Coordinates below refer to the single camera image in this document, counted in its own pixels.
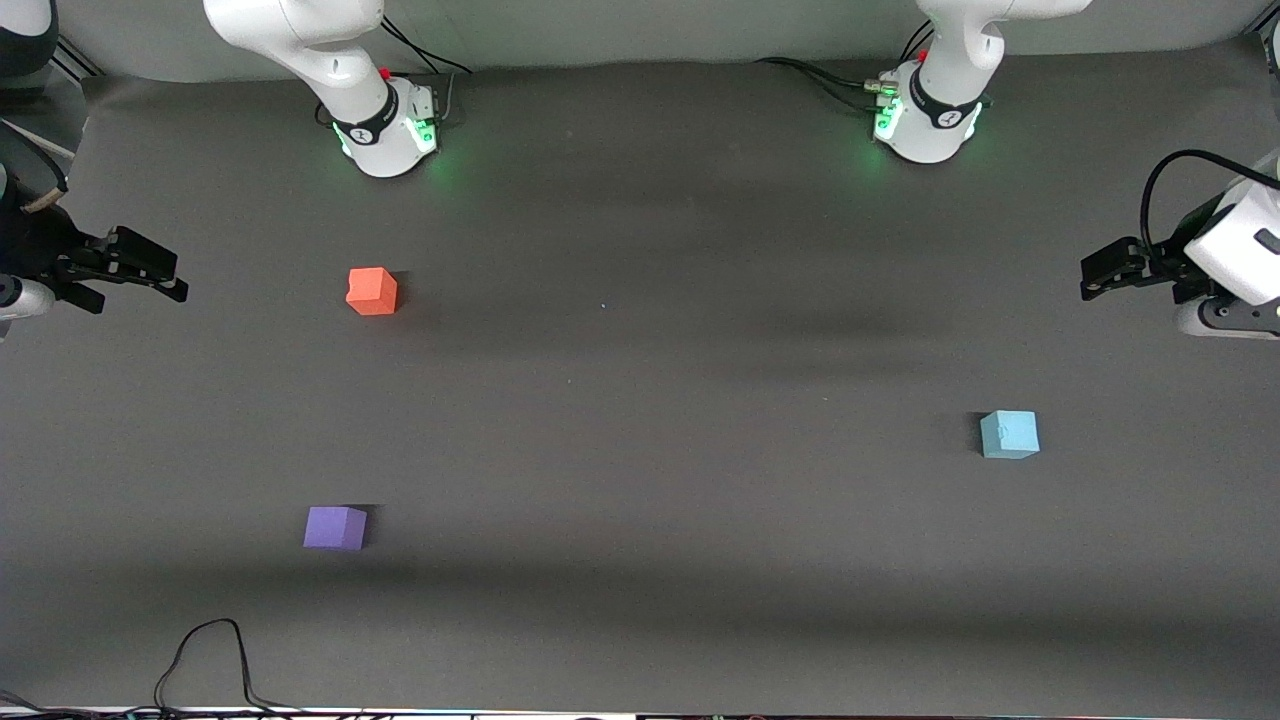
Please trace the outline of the light blue block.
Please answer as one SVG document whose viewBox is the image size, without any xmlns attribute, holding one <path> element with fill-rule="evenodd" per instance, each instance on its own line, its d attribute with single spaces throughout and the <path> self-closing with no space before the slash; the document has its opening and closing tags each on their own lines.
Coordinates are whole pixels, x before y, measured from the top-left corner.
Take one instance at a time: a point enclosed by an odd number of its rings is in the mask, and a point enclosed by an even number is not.
<svg viewBox="0 0 1280 720">
<path fill-rule="evenodd" d="M 1020 460 L 1041 451 L 1037 415 L 998 410 L 979 421 L 980 452 L 987 459 Z"/>
</svg>

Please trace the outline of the orange block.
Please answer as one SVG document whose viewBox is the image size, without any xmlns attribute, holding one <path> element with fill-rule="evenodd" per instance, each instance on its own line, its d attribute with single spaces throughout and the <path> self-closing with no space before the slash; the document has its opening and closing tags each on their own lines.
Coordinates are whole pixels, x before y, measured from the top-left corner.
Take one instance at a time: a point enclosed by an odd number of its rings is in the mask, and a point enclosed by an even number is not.
<svg viewBox="0 0 1280 720">
<path fill-rule="evenodd" d="M 385 316 L 396 313 L 399 283 L 384 266 L 358 266 L 348 272 L 346 302 L 361 316 Z"/>
</svg>

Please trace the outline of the purple block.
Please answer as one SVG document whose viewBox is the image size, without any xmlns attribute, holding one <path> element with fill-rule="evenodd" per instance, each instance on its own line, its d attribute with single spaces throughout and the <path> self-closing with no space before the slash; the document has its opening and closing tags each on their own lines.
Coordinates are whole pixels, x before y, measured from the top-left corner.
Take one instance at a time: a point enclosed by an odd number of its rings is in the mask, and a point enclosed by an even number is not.
<svg viewBox="0 0 1280 720">
<path fill-rule="evenodd" d="M 306 515 L 302 547 L 332 552 L 364 548 L 369 512 L 351 506 L 312 506 Z"/>
</svg>

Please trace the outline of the thin white rod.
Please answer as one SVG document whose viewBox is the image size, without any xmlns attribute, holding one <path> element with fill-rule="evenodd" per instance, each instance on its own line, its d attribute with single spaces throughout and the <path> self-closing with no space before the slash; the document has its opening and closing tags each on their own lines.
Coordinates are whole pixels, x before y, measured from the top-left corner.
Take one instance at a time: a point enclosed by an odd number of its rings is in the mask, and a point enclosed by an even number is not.
<svg viewBox="0 0 1280 720">
<path fill-rule="evenodd" d="M 67 158 L 69 160 L 76 158 L 74 151 L 63 147 L 61 145 L 55 143 L 51 140 L 47 140 L 40 135 L 36 135 L 20 126 L 17 126 L 9 122 L 8 119 L 0 118 L 0 123 L 3 123 L 10 132 L 19 135 L 27 142 L 33 143 L 36 147 L 42 149 L 45 152 L 51 152 L 54 155 L 58 155 L 60 158 Z"/>
</svg>

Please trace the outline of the dark grey table mat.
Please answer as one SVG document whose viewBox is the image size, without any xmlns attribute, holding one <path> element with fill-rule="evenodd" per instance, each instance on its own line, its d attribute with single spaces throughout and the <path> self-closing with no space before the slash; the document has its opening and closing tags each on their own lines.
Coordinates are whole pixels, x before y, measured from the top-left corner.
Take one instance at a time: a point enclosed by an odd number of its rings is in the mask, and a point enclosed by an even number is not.
<svg viewBox="0 0 1280 720">
<path fill-rule="evenodd" d="M 65 205 L 191 292 L 0 345 L 0 687 L 234 618 L 288 705 L 1280 717 L 1280 342 L 1076 287 L 1167 152 L 1280 143 L 1260 44 L 991 92 L 913 167 L 778 67 L 479 72 L 378 181 L 294 81 L 99 81 Z"/>
</svg>

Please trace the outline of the aluminium frame rail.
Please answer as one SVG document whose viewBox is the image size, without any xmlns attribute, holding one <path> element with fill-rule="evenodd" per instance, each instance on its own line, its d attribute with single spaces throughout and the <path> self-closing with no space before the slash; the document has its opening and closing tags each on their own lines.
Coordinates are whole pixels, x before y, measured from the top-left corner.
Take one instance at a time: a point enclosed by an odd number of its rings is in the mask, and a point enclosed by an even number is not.
<svg viewBox="0 0 1280 720">
<path fill-rule="evenodd" d="M 86 78 L 104 77 L 106 73 L 69 38 L 59 35 L 52 55 L 52 64 L 70 81 L 83 82 Z"/>
</svg>

